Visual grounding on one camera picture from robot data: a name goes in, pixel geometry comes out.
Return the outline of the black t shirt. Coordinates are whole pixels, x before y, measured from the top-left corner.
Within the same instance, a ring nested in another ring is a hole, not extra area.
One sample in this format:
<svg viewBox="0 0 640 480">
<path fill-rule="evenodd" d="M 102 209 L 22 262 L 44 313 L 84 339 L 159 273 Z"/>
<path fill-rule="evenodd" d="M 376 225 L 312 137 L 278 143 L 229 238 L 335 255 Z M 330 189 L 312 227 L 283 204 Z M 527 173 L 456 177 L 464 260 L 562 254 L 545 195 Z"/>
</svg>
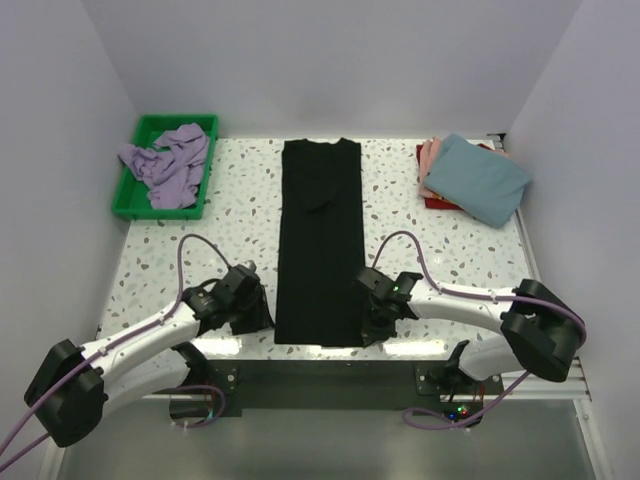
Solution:
<svg viewBox="0 0 640 480">
<path fill-rule="evenodd" d="M 282 208 L 275 341 L 360 347 L 353 280 L 365 265 L 361 146 L 289 140 Z"/>
</svg>

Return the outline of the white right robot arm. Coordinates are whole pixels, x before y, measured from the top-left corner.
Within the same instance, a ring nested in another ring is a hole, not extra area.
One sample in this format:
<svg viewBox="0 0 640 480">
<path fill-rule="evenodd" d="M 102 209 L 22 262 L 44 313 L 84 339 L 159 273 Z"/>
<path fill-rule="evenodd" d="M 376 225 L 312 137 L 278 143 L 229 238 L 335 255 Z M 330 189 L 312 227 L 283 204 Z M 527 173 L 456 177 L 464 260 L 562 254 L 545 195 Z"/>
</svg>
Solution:
<svg viewBox="0 0 640 480">
<path fill-rule="evenodd" d="M 459 393 L 495 375 L 524 370 L 561 383 L 586 341 L 584 322 L 537 280 L 509 289 L 465 287 L 402 272 L 392 279 L 364 268 L 350 288 L 363 344 L 396 336 L 399 320 L 448 320 L 491 332 L 485 340 L 463 340 L 432 378 Z"/>
</svg>

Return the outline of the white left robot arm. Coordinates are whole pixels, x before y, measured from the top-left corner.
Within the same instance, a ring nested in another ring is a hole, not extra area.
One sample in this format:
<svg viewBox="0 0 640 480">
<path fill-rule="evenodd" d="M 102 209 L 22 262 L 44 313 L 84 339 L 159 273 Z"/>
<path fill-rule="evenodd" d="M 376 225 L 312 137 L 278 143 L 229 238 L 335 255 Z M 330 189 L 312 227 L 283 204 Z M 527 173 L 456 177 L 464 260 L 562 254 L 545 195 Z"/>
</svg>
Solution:
<svg viewBox="0 0 640 480">
<path fill-rule="evenodd" d="M 81 346 L 69 340 L 55 344 L 27 388 L 25 403 L 55 444 L 69 447 L 104 417 L 146 395 L 203 389 L 213 370 L 195 340 L 224 326 L 235 335 L 274 326 L 252 262 L 186 289 L 178 303 L 135 329 Z"/>
</svg>

